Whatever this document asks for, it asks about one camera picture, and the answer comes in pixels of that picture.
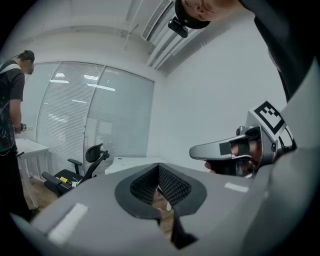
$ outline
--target white wall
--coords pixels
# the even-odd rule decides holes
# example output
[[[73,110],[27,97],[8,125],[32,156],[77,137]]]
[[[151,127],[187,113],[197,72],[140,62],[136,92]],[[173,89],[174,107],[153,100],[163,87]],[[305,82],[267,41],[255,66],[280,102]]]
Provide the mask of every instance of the white wall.
[[[158,138],[163,158],[206,171],[189,156],[192,146],[236,135],[248,109],[270,100],[286,105],[277,69],[252,18],[217,37],[184,61],[155,94],[161,104]]]

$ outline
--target person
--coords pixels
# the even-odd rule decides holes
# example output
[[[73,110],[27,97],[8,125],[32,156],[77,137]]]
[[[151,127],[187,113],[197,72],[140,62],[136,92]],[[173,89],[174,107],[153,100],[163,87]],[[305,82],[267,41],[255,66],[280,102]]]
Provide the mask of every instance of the person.
[[[21,132],[21,102],[25,75],[31,74],[35,54],[25,50],[16,60],[0,67],[0,197],[11,213],[30,220],[37,209],[30,210],[24,197],[19,172],[15,133]]]
[[[210,22],[222,19],[240,8],[246,8],[255,14],[254,22],[268,46],[271,60],[278,69],[282,81],[283,90],[287,101],[294,95],[299,85],[303,81],[310,63],[312,62],[313,48],[310,45],[308,33],[312,30],[311,23],[305,18],[298,18],[301,11],[296,10],[292,4],[288,8],[286,1],[279,0],[176,0],[175,12],[182,25],[191,29],[203,29]],[[272,10],[273,17],[265,15],[266,11]],[[285,14],[294,17],[290,22],[298,22],[298,26],[281,23],[281,15]],[[289,32],[283,35],[279,26],[286,27]],[[292,30],[293,28],[303,28],[303,30]],[[296,44],[289,44],[294,39]],[[261,148],[256,141],[249,143],[250,155],[255,164],[261,158]],[[233,155],[238,155],[238,146],[232,149]],[[208,169],[214,169],[208,162],[205,163]]]

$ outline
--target glass wall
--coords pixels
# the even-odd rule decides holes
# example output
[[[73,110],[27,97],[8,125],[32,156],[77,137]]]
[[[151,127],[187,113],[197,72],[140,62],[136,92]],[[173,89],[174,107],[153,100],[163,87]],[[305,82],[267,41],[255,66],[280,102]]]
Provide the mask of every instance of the glass wall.
[[[100,143],[110,154],[95,174],[104,175],[114,157],[146,157],[153,92],[152,81],[105,68],[92,98],[84,135],[84,154]]]
[[[49,80],[52,78],[59,66],[59,62],[36,64],[32,75],[25,75],[25,84],[23,90],[23,101],[21,103],[21,115],[23,124],[33,127],[32,130],[27,130],[21,134],[16,134],[16,138],[29,139],[36,141],[36,129],[38,115],[41,108],[42,100],[47,90]],[[45,170],[41,166],[43,162],[37,163],[36,157],[28,158],[29,172],[38,176],[38,167]]]
[[[53,76],[47,75],[36,126],[36,142],[50,148],[52,174],[74,171],[69,158],[82,162],[86,172],[91,165],[86,151],[100,143],[110,158],[96,169],[97,175],[105,174],[114,157],[146,157],[154,83],[97,64],[55,65]]]

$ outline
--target floor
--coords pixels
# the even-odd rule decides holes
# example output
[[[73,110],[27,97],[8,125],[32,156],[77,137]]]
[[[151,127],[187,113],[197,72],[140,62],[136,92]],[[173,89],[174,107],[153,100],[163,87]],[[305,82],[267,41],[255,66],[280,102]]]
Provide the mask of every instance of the floor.
[[[34,195],[37,197],[38,204],[39,204],[39,210],[40,212],[48,207],[51,203],[53,203],[55,200],[57,200],[57,196],[52,193],[50,190],[48,190],[42,181],[39,181],[35,178],[29,179],[32,191]],[[24,191],[24,197],[25,200],[29,206],[30,209],[34,208],[34,205],[31,201],[31,198],[25,188],[25,184],[22,181],[23,185],[23,191]],[[162,211],[162,221],[160,224],[160,229],[164,232],[165,236],[170,239],[171,233],[172,233],[172,227],[173,227],[173,221],[174,221],[174,210],[167,211],[167,201],[160,195],[158,192],[154,195],[154,201],[153,201],[153,207],[161,209]]]

